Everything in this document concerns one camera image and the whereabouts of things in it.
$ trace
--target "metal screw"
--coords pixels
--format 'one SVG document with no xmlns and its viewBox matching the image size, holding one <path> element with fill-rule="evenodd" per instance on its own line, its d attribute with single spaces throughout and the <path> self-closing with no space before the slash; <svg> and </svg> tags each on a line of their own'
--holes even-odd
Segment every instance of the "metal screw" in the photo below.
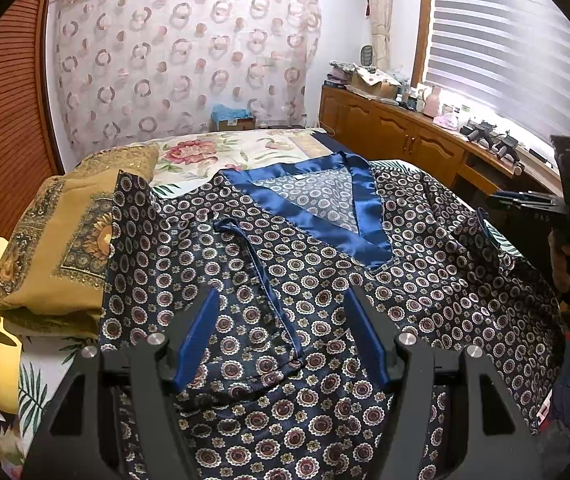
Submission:
<svg viewBox="0 0 570 480">
<path fill-rule="evenodd" d="M 473 357 L 474 359 L 478 359 L 479 357 L 481 357 L 481 355 L 483 355 L 483 351 L 481 350 L 481 347 L 476 346 L 476 345 L 468 346 L 467 352 L 468 352 L 468 355 L 470 357 Z"/>
<path fill-rule="evenodd" d="M 147 342 L 150 345 L 162 345 L 165 342 L 165 334 L 161 332 L 154 332 L 147 336 Z"/>
<path fill-rule="evenodd" d="M 88 345 L 81 350 L 81 355 L 85 359 L 91 359 L 92 357 L 95 357 L 97 353 L 98 349 L 94 345 Z"/>
<path fill-rule="evenodd" d="M 402 345 L 405 346 L 412 346 L 416 343 L 416 336 L 411 332 L 403 332 L 401 335 L 398 336 L 398 340 Z"/>
</svg>

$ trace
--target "white wall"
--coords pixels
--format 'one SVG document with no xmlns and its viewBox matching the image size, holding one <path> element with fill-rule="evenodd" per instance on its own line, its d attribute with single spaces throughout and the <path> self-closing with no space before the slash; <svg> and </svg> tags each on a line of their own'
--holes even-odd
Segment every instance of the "white wall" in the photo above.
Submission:
<svg viewBox="0 0 570 480">
<path fill-rule="evenodd" d="M 389 68 L 396 76 L 412 77 L 421 0 L 392 0 Z"/>
<path fill-rule="evenodd" d="M 307 111 L 308 126 L 315 125 L 318 120 L 321 86 L 327 72 L 331 69 L 329 61 L 358 62 L 361 47 L 371 44 L 369 19 L 365 17 L 367 0 L 319 0 L 319 2 L 323 20 L 321 37 L 318 42 L 316 57 L 310 66 L 305 84 L 305 110 Z M 60 117 L 60 105 L 56 92 L 53 65 L 55 16 L 51 12 L 52 8 L 53 6 L 50 6 L 50 12 L 47 17 L 47 86 L 56 140 L 58 141 L 65 171 L 68 171 L 78 163 L 78 159 L 71 151 Z"/>
</svg>

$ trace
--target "window blind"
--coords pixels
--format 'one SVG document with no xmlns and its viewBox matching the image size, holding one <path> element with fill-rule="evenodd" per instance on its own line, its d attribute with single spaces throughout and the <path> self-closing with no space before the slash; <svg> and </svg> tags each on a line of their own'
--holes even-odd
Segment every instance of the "window blind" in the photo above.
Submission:
<svg viewBox="0 0 570 480">
<path fill-rule="evenodd" d="M 570 23 L 551 0 L 434 0 L 425 80 L 570 136 Z"/>
</svg>

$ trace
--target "cardboard box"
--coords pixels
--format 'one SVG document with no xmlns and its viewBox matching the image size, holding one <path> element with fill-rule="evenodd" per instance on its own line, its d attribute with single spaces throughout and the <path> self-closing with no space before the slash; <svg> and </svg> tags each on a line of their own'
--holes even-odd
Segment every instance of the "cardboard box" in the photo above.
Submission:
<svg viewBox="0 0 570 480">
<path fill-rule="evenodd" d="M 377 97 L 385 97 L 387 99 L 395 99 L 398 93 L 398 86 L 381 81 L 370 85 L 366 83 L 360 75 L 354 72 L 351 75 L 351 85 L 361 92 L 366 92 Z"/>
<path fill-rule="evenodd" d="M 245 130 L 255 130 L 256 119 L 229 119 L 214 123 L 213 130 L 217 132 L 243 132 Z"/>
</svg>

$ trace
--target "blue gripper pad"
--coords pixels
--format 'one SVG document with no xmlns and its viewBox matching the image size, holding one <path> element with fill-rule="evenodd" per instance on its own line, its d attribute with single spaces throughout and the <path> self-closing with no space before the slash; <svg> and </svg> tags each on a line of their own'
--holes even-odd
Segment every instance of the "blue gripper pad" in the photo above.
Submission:
<svg viewBox="0 0 570 480">
<path fill-rule="evenodd" d="M 396 326 L 385 313 L 378 312 L 371 306 L 360 287 L 353 286 L 345 292 L 343 308 L 351 335 L 356 341 L 361 363 L 365 366 L 369 378 L 379 387 L 385 389 L 393 378 L 387 373 L 387 352 L 375 326 L 380 331 L 387 333 L 385 342 L 391 341 L 393 352 L 396 348 L 394 338 L 398 334 Z"/>
<path fill-rule="evenodd" d="M 219 318 L 219 308 L 219 292 L 211 287 L 208 291 L 200 292 L 187 310 L 176 312 L 174 319 L 172 319 L 172 323 L 180 320 L 180 322 L 188 324 L 190 317 L 193 318 L 177 352 L 174 385 L 179 392 L 183 391 L 196 375 L 196 370 L 203 358 L 203 352 L 209 342 L 209 336 L 214 332 L 216 320 Z M 179 331 L 183 332 L 185 328 L 187 327 L 181 326 Z"/>
</svg>

